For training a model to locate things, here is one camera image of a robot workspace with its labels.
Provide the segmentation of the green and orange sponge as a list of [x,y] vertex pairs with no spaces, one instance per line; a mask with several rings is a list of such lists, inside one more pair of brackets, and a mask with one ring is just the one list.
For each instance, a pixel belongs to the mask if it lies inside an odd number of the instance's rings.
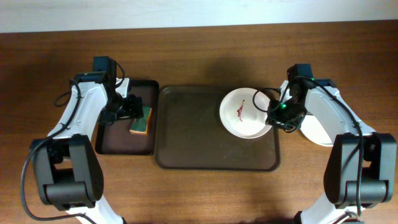
[[152,108],[142,107],[143,117],[134,120],[130,127],[131,134],[147,135],[149,133],[150,120],[152,118]]

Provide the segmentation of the pale green plate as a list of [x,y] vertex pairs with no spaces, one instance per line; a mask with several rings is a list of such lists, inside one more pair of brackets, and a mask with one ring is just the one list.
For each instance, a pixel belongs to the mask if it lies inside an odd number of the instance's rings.
[[[283,103],[286,103],[286,101],[292,98],[292,96],[290,95],[290,88],[287,88],[288,84],[288,80],[284,80],[284,82],[280,86],[281,96],[279,99],[282,100]],[[286,91],[285,96],[282,97],[282,94],[286,89],[288,90]],[[315,144],[324,147],[333,147],[333,143],[329,135],[321,126],[319,120],[317,120],[316,117],[312,115],[309,111],[307,112],[301,124],[300,131],[308,140],[314,142]]]

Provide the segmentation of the white plate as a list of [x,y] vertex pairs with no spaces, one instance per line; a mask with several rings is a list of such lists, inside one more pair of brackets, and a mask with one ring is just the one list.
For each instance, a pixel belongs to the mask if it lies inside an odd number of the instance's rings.
[[269,106],[270,98],[258,92],[254,101],[253,88],[237,88],[222,99],[219,108],[220,120],[231,134],[244,139],[259,138],[271,130],[266,124],[267,113],[260,111]]

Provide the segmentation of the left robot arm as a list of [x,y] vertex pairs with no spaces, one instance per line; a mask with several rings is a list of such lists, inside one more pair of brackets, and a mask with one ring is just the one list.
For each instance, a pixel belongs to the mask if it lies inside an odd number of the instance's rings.
[[43,139],[32,141],[22,168],[21,201],[27,209],[25,175],[33,167],[39,197],[82,223],[125,223],[103,195],[104,177],[91,138],[97,123],[110,126],[123,119],[144,117],[142,100],[128,95],[129,79],[118,78],[120,64],[95,57],[90,72],[70,80],[69,101],[56,126]]

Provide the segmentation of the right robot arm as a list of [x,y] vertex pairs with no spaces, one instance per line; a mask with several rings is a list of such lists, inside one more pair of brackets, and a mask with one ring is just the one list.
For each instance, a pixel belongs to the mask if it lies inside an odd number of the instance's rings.
[[363,210],[389,202],[394,194],[397,141],[361,121],[332,80],[315,79],[309,64],[291,66],[287,78],[279,100],[266,109],[266,124],[292,133],[310,114],[333,143],[323,195],[293,222],[359,223]]

